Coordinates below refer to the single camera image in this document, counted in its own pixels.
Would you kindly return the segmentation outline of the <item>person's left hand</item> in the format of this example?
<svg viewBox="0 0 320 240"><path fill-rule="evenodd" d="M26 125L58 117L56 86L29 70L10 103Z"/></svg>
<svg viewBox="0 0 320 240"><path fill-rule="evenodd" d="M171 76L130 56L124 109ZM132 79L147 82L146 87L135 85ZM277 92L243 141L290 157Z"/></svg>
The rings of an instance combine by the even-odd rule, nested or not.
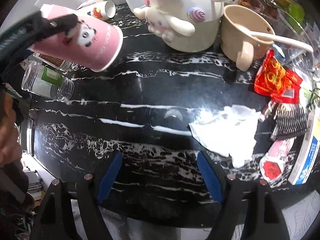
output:
<svg viewBox="0 0 320 240"><path fill-rule="evenodd" d="M12 97L5 93L4 115L1 120L1 166L20 160L22 148L18 143L18 130L15 127L16 112L12 108Z"/></svg>

